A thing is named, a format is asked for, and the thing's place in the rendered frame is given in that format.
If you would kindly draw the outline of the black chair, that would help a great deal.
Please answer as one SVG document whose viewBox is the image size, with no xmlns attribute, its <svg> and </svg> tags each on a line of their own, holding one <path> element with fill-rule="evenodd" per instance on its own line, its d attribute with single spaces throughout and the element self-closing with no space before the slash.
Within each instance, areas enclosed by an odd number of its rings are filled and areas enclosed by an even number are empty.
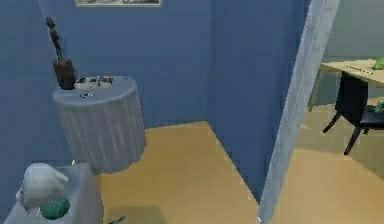
<svg viewBox="0 0 384 224">
<path fill-rule="evenodd" d="M 328 132 L 340 117 L 354 126 L 345 155 L 350 153 L 361 132 L 367 134 L 370 130 L 384 130 L 384 112 L 376 113 L 375 105 L 368 104 L 368 83 L 346 72 L 340 79 L 335 111 L 323 132 Z"/>
</svg>

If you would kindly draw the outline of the framed wall picture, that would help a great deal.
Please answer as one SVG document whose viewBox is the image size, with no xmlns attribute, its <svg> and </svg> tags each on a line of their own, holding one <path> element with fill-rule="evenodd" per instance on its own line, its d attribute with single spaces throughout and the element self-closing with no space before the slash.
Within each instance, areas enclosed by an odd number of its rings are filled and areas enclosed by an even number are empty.
<svg viewBox="0 0 384 224">
<path fill-rule="evenodd" d="M 162 0 L 74 0 L 77 7 L 161 7 Z"/>
</svg>

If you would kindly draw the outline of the light wooden table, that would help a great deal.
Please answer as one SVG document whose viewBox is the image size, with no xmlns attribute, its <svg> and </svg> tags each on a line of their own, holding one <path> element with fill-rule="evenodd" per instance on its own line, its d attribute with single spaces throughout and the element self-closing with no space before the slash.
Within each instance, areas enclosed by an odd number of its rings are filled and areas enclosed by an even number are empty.
<svg viewBox="0 0 384 224">
<path fill-rule="evenodd" d="M 308 102 L 308 111 L 311 112 L 314 107 L 325 73 L 341 75 L 345 72 L 373 84 L 376 88 L 384 88 L 384 70 L 373 70 L 375 63 L 373 59 L 321 63 Z"/>
</svg>

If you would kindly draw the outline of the dark brown statue vase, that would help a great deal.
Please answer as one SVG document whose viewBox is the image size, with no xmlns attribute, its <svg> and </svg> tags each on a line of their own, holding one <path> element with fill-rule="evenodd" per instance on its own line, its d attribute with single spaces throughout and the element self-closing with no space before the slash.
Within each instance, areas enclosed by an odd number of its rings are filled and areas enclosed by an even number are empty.
<svg viewBox="0 0 384 224">
<path fill-rule="evenodd" d="M 53 68 L 58 85 L 63 90 L 73 90 L 76 81 L 76 74 L 72 61 L 63 57 L 62 48 L 59 43 L 59 36 L 55 29 L 55 23 L 51 17 L 45 19 L 46 26 L 49 28 L 49 35 L 55 48 L 57 59 L 53 61 Z"/>
</svg>

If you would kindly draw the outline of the white flat box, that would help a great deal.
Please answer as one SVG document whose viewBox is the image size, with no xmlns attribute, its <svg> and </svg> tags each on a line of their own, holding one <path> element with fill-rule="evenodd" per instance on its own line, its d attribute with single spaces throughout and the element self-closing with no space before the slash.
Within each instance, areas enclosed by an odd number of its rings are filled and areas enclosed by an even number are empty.
<svg viewBox="0 0 384 224">
<path fill-rule="evenodd" d="M 82 77 L 79 78 L 74 87 L 76 89 L 109 88 L 113 83 L 113 78 L 108 76 Z"/>
</svg>

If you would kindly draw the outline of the round grey clothed table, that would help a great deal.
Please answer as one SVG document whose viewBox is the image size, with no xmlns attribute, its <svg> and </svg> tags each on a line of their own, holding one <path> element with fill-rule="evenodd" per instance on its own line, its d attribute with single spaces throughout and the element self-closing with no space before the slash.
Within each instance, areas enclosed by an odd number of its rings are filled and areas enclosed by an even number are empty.
<svg viewBox="0 0 384 224">
<path fill-rule="evenodd" d="M 80 94 L 94 96 L 80 98 Z M 138 162 L 146 147 L 137 84 L 115 76 L 109 88 L 62 90 L 53 99 L 73 159 L 96 174 L 120 172 Z"/>
</svg>

